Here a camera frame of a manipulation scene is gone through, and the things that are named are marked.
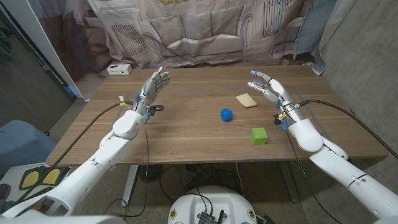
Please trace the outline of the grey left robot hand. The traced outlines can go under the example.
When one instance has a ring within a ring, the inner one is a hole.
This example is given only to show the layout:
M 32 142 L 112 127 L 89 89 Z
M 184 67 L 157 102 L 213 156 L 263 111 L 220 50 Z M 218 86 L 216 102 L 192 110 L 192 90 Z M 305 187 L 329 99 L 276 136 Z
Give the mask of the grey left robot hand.
M 170 83 L 170 73 L 163 72 L 163 66 L 160 66 L 151 77 L 143 84 L 138 102 L 140 105 L 151 105 L 157 94 Z

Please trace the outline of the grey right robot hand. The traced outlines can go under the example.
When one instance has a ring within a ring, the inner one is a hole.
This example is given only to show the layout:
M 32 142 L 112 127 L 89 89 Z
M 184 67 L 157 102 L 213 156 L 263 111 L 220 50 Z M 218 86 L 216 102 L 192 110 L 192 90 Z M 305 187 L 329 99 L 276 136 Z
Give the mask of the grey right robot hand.
M 248 82 L 248 86 L 256 91 L 261 92 L 270 102 L 293 102 L 289 93 L 279 81 L 273 79 L 263 72 L 252 70 L 251 74 L 254 77 L 262 80 L 262 82 Z

